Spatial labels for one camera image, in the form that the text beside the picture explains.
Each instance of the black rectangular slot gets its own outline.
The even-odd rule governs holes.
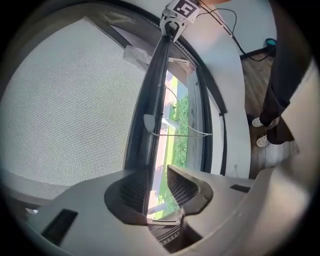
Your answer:
[[[78,213],[63,209],[42,232],[43,237],[59,246]]]
[[[241,185],[238,185],[238,184],[234,184],[230,187],[230,189],[233,189],[233,190],[237,190],[237,191],[240,191],[240,192],[243,192],[243,193],[248,193],[249,190],[250,190],[250,187],[248,186],[241,186]]]

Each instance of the wooden floor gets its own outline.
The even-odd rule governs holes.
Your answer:
[[[265,55],[259,54],[254,56],[254,58],[261,59],[263,56]],[[261,62],[246,58],[241,62],[245,84],[245,111],[247,114],[259,117],[268,87],[273,58],[267,57]],[[267,128],[250,126],[249,129],[251,140],[251,166],[249,177],[251,179],[255,179],[259,171],[274,167],[277,163],[298,152],[295,141],[285,142],[281,145],[269,144],[265,148],[259,148],[256,145],[256,141],[259,137],[267,133]]]

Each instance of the white sneaker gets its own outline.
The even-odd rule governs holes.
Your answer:
[[[253,126],[253,127],[261,127],[261,126],[264,126],[264,125],[263,125],[262,122],[260,122],[260,118],[257,117],[257,118],[255,118],[255,119],[252,120],[252,126]]]
[[[259,148],[264,148],[264,147],[268,146],[269,143],[270,142],[267,139],[267,135],[263,135],[262,137],[258,138],[256,141],[256,145]]]

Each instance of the baseboard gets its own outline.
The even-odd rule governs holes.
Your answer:
[[[242,55],[240,55],[240,60],[245,60],[248,57],[252,57],[252,56],[255,56],[255,55],[258,55],[258,54],[265,54],[265,53],[267,53],[267,47],[264,47],[264,48],[261,48],[261,49],[258,49],[258,50],[250,51],[246,55],[242,54]]]

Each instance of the outdoor view through window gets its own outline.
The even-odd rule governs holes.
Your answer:
[[[188,125],[184,118],[189,116],[188,89],[169,71],[165,86],[177,96],[165,91],[163,116],[160,134],[188,135]],[[167,185],[167,165],[186,166],[188,137],[160,136],[155,170],[148,205],[148,218],[158,220],[179,209]]]

